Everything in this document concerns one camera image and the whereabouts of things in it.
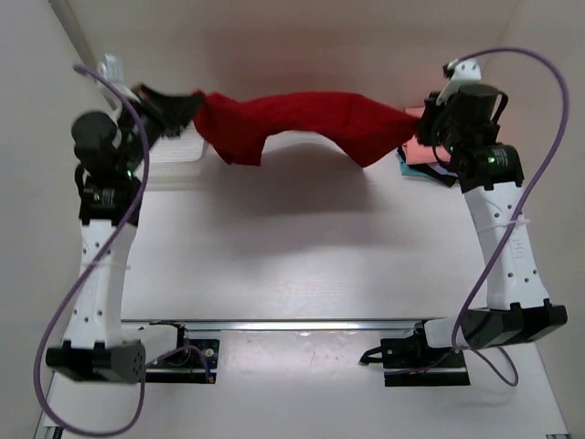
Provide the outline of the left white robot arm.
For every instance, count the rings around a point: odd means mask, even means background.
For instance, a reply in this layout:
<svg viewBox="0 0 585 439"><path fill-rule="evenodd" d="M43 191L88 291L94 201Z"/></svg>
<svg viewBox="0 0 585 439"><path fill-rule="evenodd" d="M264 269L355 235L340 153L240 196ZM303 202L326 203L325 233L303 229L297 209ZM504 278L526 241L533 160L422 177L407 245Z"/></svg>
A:
<svg viewBox="0 0 585 439"><path fill-rule="evenodd" d="M134 384L152 357L146 330L122 328L122 290L143 200L143 167L161 138L178 137L193 122L201 92L164 95L138 85L126 93L130 109L115 116L85 112L71 126L79 160L81 286L59 345L48 348L46 365L75 381Z"/></svg>

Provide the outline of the aluminium frame rail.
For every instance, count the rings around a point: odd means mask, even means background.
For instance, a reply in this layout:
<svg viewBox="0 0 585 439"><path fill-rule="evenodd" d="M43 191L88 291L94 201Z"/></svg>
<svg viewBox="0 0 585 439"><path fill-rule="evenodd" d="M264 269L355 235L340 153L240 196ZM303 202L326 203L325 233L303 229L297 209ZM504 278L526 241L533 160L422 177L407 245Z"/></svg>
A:
<svg viewBox="0 0 585 439"><path fill-rule="evenodd" d="M123 319L124 328L155 325L181 326L188 332L314 332L409 331L427 319L321 318L321 319Z"/></svg>

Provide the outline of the white perforated plastic basket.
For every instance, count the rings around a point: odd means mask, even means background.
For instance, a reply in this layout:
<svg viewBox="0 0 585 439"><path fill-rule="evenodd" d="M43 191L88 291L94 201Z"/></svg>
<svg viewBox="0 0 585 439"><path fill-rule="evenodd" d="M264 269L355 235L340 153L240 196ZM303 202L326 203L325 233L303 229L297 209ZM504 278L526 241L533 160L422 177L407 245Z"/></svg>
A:
<svg viewBox="0 0 585 439"><path fill-rule="evenodd" d="M208 150L209 144L197 135L159 141L150 151L148 181L165 184L193 178Z"/></svg>

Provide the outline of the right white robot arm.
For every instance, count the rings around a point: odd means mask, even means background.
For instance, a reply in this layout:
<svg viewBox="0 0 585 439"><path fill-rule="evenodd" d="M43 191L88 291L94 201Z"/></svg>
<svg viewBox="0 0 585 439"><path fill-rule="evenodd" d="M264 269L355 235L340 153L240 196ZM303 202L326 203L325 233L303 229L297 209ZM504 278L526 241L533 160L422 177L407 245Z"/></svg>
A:
<svg viewBox="0 0 585 439"><path fill-rule="evenodd" d="M464 351L481 356L487 348L536 341L567 323L565 306L551 303L540 279L528 236L523 209L536 183L525 181L516 149L497 140L507 103L504 92L479 82L460 86L446 102L434 93L418 131L424 145L450 151L446 166L459 178L485 263L469 296L484 286L485 307L466 301L456 317L421 321L409 336L385 338L366 351L362 365L419 375Z"/></svg>

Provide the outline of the teal folded t shirt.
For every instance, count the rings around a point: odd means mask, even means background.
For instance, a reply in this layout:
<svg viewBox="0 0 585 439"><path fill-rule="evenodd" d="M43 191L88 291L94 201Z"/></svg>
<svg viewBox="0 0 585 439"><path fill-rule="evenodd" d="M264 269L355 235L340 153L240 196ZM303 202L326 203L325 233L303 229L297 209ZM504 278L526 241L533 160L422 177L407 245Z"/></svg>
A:
<svg viewBox="0 0 585 439"><path fill-rule="evenodd" d="M406 155L401 146L397 148L397 156L399 159L399 169L403 176L405 177L415 177L416 174L410 168L410 166L406 162Z"/></svg>

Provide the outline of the lavender folded t shirt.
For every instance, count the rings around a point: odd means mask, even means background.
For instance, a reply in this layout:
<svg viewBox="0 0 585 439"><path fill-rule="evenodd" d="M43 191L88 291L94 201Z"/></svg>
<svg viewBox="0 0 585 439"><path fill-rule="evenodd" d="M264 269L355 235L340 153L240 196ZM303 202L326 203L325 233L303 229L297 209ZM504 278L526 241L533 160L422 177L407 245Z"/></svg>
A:
<svg viewBox="0 0 585 439"><path fill-rule="evenodd" d="M440 165L439 163L431 163L431 168L433 168L436 172L438 172L439 174L442 175L449 175L450 172L445 169L442 165Z"/></svg>

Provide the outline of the black folded t shirt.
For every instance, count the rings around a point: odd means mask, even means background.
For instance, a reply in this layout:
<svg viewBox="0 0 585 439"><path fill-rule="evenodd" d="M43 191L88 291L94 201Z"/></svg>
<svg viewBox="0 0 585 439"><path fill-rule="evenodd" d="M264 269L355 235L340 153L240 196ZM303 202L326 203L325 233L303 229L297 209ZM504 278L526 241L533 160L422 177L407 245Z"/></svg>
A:
<svg viewBox="0 0 585 439"><path fill-rule="evenodd" d="M431 168L431 164L424 164L420 166L420 172L431 180L441 183L446 187L453 187L459 182L459 178L452 172L449 175L442 175Z"/></svg>

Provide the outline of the pink folded t shirt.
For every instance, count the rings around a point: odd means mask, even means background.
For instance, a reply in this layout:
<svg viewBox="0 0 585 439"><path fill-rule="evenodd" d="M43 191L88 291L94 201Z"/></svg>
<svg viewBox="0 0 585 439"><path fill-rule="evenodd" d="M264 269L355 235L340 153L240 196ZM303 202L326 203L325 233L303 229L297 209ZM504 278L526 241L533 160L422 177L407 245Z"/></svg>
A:
<svg viewBox="0 0 585 439"><path fill-rule="evenodd" d="M444 162L447 162L450 159L449 154L441 146L432 149L431 146L422 145L418 142L415 135L413 135L408 142L402 146L402 148L408 165L436 163L437 158L440 158L440 160Z"/></svg>

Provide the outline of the red t shirt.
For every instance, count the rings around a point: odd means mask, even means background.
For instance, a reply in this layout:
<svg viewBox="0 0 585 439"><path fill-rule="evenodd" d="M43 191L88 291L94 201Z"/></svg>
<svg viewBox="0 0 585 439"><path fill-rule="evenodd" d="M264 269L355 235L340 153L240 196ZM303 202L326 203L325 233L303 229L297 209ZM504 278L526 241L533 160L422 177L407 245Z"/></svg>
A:
<svg viewBox="0 0 585 439"><path fill-rule="evenodd" d="M367 167L407 143L419 118L350 92L307 91L238 102L210 93L194 118L202 138L228 164L258 166L268 137L315 133Z"/></svg>

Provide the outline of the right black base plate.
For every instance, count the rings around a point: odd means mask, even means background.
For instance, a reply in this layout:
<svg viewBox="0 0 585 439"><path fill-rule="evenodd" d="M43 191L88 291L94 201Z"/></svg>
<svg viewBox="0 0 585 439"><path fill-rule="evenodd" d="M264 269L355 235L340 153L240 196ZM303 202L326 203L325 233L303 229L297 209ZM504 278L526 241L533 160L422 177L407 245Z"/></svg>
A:
<svg viewBox="0 0 585 439"><path fill-rule="evenodd" d="M463 353L451 348L429 348L415 336L382 338L380 347L387 388L471 385Z"/></svg>

